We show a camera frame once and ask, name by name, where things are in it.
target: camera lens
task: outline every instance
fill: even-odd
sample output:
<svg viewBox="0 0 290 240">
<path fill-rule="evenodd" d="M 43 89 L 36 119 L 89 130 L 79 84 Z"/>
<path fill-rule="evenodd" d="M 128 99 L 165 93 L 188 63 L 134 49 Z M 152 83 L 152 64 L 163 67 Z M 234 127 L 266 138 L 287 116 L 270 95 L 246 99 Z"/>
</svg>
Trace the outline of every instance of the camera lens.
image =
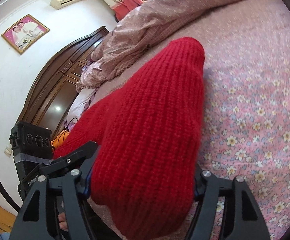
<svg viewBox="0 0 290 240">
<path fill-rule="evenodd" d="M 28 134 L 26 136 L 26 141 L 27 141 L 28 144 L 32 144 L 34 142 L 33 137 L 32 137 L 31 134 Z"/>
<path fill-rule="evenodd" d="M 51 142 L 49 141 L 49 139 L 45 139 L 45 145 L 47 146 L 47 147 L 50 147 L 51 146 Z"/>
<path fill-rule="evenodd" d="M 35 138 L 35 141 L 36 141 L 36 145 L 40 148 L 43 147 L 43 138 L 39 135 L 36 136 Z"/>
</svg>

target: gray tape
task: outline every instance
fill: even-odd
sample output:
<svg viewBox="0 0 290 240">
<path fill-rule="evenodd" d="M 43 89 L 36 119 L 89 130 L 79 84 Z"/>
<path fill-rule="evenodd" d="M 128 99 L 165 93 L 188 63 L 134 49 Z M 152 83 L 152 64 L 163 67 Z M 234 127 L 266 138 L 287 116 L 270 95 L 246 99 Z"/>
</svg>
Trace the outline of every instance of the gray tape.
<svg viewBox="0 0 290 240">
<path fill-rule="evenodd" d="M 31 156 L 31 155 L 28 155 L 26 153 L 19 153 L 18 155 L 14 156 L 14 163 L 15 164 L 22 162 L 22 161 L 28 161 L 28 162 L 33 162 L 33 163 L 37 163 L 37 164 L 43 163 L 46 165 L 50 165 L 53 160 Z"/>
</svg>

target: white wall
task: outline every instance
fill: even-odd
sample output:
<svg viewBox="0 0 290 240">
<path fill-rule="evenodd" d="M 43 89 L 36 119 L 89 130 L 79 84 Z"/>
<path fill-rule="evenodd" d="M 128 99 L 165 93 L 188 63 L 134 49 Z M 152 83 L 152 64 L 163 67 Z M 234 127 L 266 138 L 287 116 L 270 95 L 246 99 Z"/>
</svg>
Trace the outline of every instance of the white wall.
<svg viewBox="0 0 290 240">
<path fill-rule="evenodd" d="M 1 35 L 17 20 L 31 14 L 50 29 L 23 55 L 0 36 L 0 180 L 18 205 L 22 204 L 17 192 L 19 181 L 13 157 L 7 157 L 4 149 L 9 144 L 11 128 L 23 109 L 31 85 L 47 61 L 67 44 L 102 25 L 109 31 L 116 25 L 113 11 L 102 0 L 84 0 L 58 11 L 49 6 L 49 2 L 36 0 L 0 23 Z M 10 11 L 14 9 L 12 4 L 9 7 Z M 1 194 L 0 206 L 15 214 Z"/>
</svg>

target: metal screw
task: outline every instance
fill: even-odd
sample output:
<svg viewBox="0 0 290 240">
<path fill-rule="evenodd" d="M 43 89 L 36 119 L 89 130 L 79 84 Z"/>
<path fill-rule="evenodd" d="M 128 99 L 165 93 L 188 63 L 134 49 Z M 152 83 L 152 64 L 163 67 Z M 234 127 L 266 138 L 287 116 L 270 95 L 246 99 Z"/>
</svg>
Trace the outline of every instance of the metal screw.
<svg viewBox="0 0 290 240">
<path fill-rule="evenodd" d="M 44 175 L 41 175 L 41 176 L 39 176 L 39 177 L 37 178 L 37 180 L 38 180 L 39 182 L 43 182 L 43 181 L 45 181 L 45 179 L 46 179 L 46 177 L 45 177 Z"/>
<path fill-rule="evenodd" d="M 73 170 L 70 171 L 70 174 L 71 174 L 72 176 L 76 176 L 76 175 L 79 174 L 79 170 L 78 170 L 78 169 L 73 169 Z"/>
<path fill-rule="evenodd" d="M 208 170 L 203 171 L 203 176 L 204 177 L 210 177 L 211 176 L 211 172 Z"/>
<path fill-rule="evenodd" d="M 237 176 L 237 177 L 236 177 L 236 180 L 237 180 L 238 182 L 243 182 L 243 181 L 244 181 L 244 178 L 243 178 L 242 176 Z"/>
</svg>

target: dark brown headboard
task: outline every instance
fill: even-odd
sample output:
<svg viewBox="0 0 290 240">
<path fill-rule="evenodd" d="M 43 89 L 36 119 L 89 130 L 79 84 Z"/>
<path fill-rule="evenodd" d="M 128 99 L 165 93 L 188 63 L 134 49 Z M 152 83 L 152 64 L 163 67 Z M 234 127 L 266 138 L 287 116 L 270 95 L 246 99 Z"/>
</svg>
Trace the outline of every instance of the dark brown headboard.
<svg viewBox="0 0 290 240">
<path fill-rule="evenodd" d="M 51 130 L 52 139 L 63 129 L 63 120 L 77 96 L 75 85 L 90 53 L 108 34 L 102 26 L 57 52 L 43 67 L 26 98 L 18 121 Z"/>
</svg>

